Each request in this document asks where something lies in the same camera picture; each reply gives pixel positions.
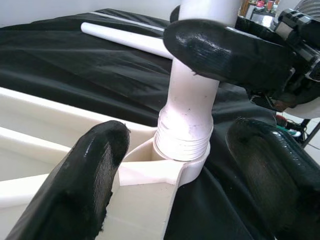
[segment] white plastic pipe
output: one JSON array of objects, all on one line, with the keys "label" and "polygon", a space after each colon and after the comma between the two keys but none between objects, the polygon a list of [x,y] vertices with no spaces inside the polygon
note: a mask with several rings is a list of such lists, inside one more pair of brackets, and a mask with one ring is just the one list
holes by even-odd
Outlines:
[{"label": "white plastic pipe", "polygon": [[[242,0],[182,0],[179,20],[209,19],[234,27]],[[154,147],[170,159],[192,161],[206,152],[219,82],[195,75],[174,58],[168,99],[158,119]]]},{"label": "white plastic pipe", "polygon": [[95,37],[105,39],[117,44],[122,44],[128,47],[139,49],[167,59],[174,58],[166,49],[161,38],[145,36],[142,34],[123,31],[106,26],[100,26],[88,22],[84,22],[81,24],[81,31],[85,34],[93,35]]}]

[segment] black fabric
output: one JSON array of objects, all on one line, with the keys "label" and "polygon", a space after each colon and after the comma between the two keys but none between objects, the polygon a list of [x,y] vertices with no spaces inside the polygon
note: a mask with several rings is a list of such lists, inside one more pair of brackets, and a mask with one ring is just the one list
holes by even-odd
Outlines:
[{"label": "black fabric", "polygon": [[[157,27],[169,22],[100,10]],[[82,22],[154,37],[162,31],[91,13],[0,29],[0,86],[124,120],[156,126],[171,61],[81,32]],[[200,176],[176,194],[166,239],[273,239],[225,136],[238,117],[275,124],[241,87],[221,83],[212,109],[211,152]]]}]

